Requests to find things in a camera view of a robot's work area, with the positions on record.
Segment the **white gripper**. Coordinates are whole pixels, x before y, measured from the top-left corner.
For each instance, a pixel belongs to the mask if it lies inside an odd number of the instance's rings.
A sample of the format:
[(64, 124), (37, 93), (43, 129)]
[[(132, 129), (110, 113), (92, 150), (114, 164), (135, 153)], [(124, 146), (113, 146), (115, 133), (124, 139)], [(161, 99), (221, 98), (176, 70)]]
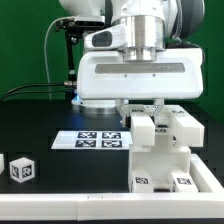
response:
[(155, 62), (124, 62), (118, 51), (86, 53), (79, 64), (77, 92), (82, 99), (116, 99), (121, 124), (130, 127), (129, 100), (156, 99), (153, 116), (163, 99), (192, 99), (203, 92), (200, 48), (158, 52)]

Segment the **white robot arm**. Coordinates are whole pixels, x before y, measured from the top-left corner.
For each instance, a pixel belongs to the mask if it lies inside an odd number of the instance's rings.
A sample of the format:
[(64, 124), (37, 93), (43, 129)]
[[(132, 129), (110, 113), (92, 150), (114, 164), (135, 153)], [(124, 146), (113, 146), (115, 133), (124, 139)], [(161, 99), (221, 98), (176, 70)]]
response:
[(203, 0), (111, 0), (111, 26), (102, 28), (103, 0), (59, 0), (84, 30), (77, 93), (83, 100), (197, 98), (203, 91), (202, 50), (181, 44), (186, 20), (204, 13)]

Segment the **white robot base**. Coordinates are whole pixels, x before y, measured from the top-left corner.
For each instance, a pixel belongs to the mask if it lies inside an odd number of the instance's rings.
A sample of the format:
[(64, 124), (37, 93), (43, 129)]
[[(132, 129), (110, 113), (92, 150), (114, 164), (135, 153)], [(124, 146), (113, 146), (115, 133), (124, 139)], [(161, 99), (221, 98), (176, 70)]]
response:
[(75, 111), (92, 115), (109, 115), (117, 112), (114, 100), (83, 100), (79, 95), (71, 101)]

